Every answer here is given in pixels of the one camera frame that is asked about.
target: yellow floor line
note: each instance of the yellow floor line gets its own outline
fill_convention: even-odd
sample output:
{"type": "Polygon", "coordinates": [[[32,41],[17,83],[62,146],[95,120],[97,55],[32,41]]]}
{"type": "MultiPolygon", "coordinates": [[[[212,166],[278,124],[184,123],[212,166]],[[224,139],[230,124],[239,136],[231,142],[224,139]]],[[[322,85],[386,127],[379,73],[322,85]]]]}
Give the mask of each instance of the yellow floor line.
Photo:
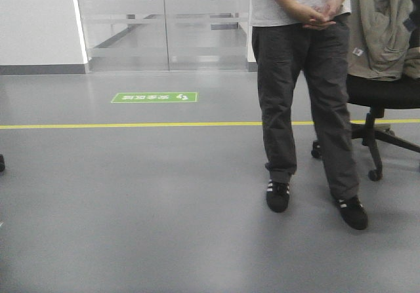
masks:
{"type": "MultiPolygon", "coordinates": [[[[352,121],[362,124],[364,121],[352,121]]],[[[420,119],[378,119],[378,123],[400,124],[420,123],[420,119]]],[[[293,121],[294,126],[313,125],[312,121],[293,121]]],[[[71,128],[133,128],[133,127],[225,127],[225,126],[261,126],[260,121],[215,121],[205,123],[127,123],[127,124],[75,124],[75,125],[0,125],[0,130],[13,129],[71,129],[71,128]]]]}

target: chair seat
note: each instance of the chair seat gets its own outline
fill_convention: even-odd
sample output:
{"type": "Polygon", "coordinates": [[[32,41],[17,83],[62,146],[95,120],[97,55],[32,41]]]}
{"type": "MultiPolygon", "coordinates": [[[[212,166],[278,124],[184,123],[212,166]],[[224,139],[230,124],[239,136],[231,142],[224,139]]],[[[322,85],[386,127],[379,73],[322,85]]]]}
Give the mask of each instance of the chair seat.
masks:
{"type": "Polygon", "coordinates": [[[406,76],[396,81],[378,81],[348,75],[347,92],[351,104],[390,109],[420,107],[420,81],[406,76]]]}

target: man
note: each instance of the man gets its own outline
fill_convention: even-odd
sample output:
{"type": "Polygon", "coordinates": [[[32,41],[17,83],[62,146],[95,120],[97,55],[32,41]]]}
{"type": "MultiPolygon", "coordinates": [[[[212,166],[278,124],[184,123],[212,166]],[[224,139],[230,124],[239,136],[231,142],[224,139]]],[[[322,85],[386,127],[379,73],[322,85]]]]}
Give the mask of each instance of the man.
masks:
{"type": "Polygon", "coordinates": [[[293,90],[301,70],[311,101],[331,195],[344,221],[365,229],[358,198],[346,92],[349,0],[251,0],[253,49],[270,181],[267,205],[286,210],[296,171],[291,128],[293,90]]]}

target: green floor sign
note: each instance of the green floor sign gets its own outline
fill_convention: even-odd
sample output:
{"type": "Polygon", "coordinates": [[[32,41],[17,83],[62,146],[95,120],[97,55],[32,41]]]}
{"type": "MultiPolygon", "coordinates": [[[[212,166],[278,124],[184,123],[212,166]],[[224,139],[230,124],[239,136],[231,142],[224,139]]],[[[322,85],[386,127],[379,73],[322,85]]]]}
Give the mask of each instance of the green floor sign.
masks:
{"type": "Polygon", "coordinates": [[[188,103],[197,99],[197,92],[117,93],[111,103],[188,103]]]}

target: office chair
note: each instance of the office chair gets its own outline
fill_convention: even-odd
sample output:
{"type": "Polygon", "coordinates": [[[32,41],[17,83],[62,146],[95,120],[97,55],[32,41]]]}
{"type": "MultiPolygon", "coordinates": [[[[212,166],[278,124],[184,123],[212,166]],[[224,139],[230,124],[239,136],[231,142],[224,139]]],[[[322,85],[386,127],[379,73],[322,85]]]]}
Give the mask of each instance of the office chair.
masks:
{"type": "MultiPolygon", "coordinates": [[[[376,169],[370,170],[369,179],[374,182],[382,178],[382,161],[376,140],[404,147],[420,153],[420,146],[395,136],[390,125],[375,125],[376,118],[384,117],[385,109],[420,108],[420,82],[403,76],[397,81],[376,81],[352,75],[347,76],[349,103],[370,107],[364,125],[352,123],[352,139],[362,139],[375,163],[376,169]]],[[[321,147],[316,140],[311,154],[321,157],[321,147]]]]}

